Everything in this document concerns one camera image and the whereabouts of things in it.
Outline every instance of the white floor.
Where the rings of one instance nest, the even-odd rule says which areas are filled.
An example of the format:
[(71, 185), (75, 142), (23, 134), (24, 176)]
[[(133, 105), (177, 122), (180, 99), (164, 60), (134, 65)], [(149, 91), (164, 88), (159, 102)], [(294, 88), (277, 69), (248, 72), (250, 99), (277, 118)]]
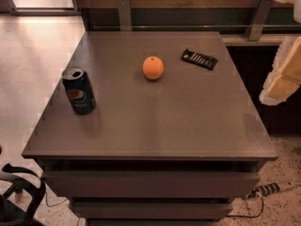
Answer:
[[(41, 112), (51, 97), (85, 29), (80, 17), (11, 17), (0, 14), (0, 155), (1, 164), (23, 166), (41, 174), (32, 160), (21, 157)], [(260, 172), (261, 184), (301, 182), (301, 137), (272, 137), (279, 159)], [(0, 183), (0, 193), (8, 183)], [(48, 188), (48, 202), (63, 202)], [(12, 195), (25, 208), (27, 195)], [(224, 218), (206, 225), (301, 225), (301, 186), (264, 198), (258, 218)], [(256, 215), (260, 199), (235, 200), (232, 214)], [(45, 225), (85, 225), (68, 209), (68, 202), (48, 207), (43, 200), (35, 216)]]

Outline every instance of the aluminum can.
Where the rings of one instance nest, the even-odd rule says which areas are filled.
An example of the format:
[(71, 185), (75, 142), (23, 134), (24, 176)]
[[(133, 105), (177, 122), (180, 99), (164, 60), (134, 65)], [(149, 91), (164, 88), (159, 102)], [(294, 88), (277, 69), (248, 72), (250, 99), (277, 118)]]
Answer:
[(81, 67), (67, 68), (62, 73), (62, 82), (75, 113), (86, 115), (96, 107), (91, 82)]

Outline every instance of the remote control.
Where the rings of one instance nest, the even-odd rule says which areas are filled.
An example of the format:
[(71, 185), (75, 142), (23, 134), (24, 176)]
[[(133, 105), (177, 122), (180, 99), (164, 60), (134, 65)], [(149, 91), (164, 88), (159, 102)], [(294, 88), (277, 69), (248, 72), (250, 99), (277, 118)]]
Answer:
[(206, 56), (201, 53), (189, 51), (188, 49), (186, 49), (182, 53), (182, 60), (186, 61), (188, 63), (199, 65), (210, 71), (212, 71), (214, 69), (214, 66), (216, 65), (216, 63), (218, 61), (215, 57)]

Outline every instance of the can top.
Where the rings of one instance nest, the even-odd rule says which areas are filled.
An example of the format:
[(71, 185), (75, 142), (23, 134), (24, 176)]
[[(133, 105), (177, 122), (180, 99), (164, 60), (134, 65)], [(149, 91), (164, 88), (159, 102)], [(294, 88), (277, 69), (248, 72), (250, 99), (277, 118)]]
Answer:
[(67, 68), (63, 73), (62, 76), (66, 80), (75, 80), (83, 76), (85, 71), (78, 66), (73, 66)]

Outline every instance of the orange fruit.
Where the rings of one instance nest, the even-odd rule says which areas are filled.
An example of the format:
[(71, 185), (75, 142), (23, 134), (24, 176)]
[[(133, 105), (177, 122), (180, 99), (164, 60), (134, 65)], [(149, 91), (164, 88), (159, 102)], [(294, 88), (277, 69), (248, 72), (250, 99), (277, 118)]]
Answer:
[(162, 76), (164, 72), (164, 64), (162, 60), (157, 56), (149, 56), (144, 60), (143, 63), (143, 73), (144, 75), (155, 80)]

